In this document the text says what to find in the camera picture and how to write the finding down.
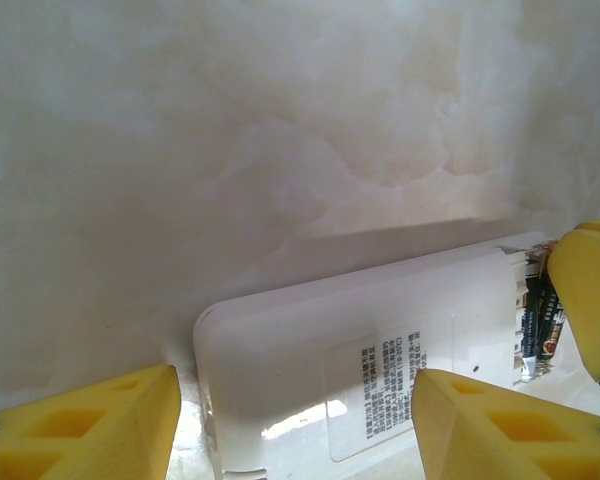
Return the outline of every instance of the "yellow foam block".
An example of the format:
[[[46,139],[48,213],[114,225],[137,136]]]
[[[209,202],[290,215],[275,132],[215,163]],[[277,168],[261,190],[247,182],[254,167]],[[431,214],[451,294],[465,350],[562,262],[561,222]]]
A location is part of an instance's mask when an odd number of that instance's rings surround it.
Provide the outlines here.
[[[600,417],[421,370],[413,422],[428,480],[600,479]]]
[[[600,220],[579,225],[558,242],[549,274],[584,365],[600,382]]]
[[[180,413],[159,365],[0,412],[0,480],[164,479]]]

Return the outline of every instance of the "marble wall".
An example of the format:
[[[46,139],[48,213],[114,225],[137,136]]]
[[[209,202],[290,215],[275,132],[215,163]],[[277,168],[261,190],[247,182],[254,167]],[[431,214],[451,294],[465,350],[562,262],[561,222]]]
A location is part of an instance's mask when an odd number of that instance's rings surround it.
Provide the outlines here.
[[[0,2],[0,407],[195,418],[211,303],[596,216],[600,0]]]

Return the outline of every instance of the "square hole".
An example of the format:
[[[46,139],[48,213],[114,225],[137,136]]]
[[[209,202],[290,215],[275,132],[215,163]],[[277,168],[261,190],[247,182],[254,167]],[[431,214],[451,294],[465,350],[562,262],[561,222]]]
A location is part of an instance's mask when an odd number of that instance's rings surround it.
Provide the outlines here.
[[[484,390],[478,386],[471,385],[469,383],[461,383],[454,382],[451,386],[456,390],[456,392],[462,393],[464,395],[475,395],[478,393],[484,393]]]
[[[534,461],[544,473],[556,480],[600,479],[599,457],[543,457]]]
[[[114,387],[111,387],[109,390],[132,390],[138,386],[140,380],[129,380],[128,382],[121,383]]]
[[[0,453],[0,480],[38,480],[60,456],[53,453]]]
[[[33,430],[30,437],[79,438],[100,420],[106,410],[72,408],[47,415]]]
[[[495,412],[489,419],[514,442],[567,442],[573,438],[551,419],[532,412]]]

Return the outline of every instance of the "sticker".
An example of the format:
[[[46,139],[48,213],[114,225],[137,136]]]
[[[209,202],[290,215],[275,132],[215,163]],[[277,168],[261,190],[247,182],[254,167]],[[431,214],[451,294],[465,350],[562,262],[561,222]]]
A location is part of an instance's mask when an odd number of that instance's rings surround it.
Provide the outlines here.
[[[444,313],[327,351],[327,425],[334,461],[413,429],[416,373],[427,367],[452,370],[452,329],[453,318]]]

